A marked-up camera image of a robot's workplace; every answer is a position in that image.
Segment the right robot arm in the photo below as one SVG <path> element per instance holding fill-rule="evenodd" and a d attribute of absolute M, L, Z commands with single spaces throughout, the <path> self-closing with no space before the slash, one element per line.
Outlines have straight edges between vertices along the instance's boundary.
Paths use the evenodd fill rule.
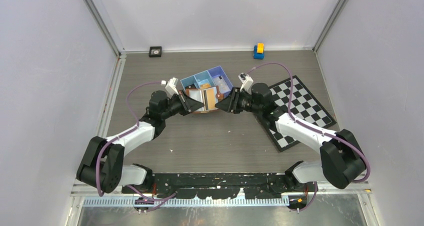
<path fill-rule="evenodd" d="M 265 83 L 255 83 L 251 93 L 234 87 L 215 106 L 232 114 L 251 112 L 273 132 L 289 136 L 319 154 L 318 161 L 299 161 L 285 171 L 285 184 L 291 191 L 299 191 L 306 183 L 317 181 L 345 189 L 370 175 L 369 163 L 352 132 L 327 130 L 296 117 L 287 107 L 275 103 Z"/>

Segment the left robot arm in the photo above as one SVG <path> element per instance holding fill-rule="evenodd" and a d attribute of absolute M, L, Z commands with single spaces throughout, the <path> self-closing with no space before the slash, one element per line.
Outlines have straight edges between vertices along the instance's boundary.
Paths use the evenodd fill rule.
<path fill-rule="evenodd" d="M 168 97 L 162 90 L 151 94 L 145 114 L 123 132 L 102 138 L 94 136 L 88 142 L 76 172 L 76 179 L 108 194 L 118 186 L 135 186 L 141 193 L 153 188 L 151 169 L 139 165 L 124 165 L 125 156 L 137 147 L 156 139 L 166 127 L 166 119 L 191 114 L 204 103 L 179 91 Z"/>

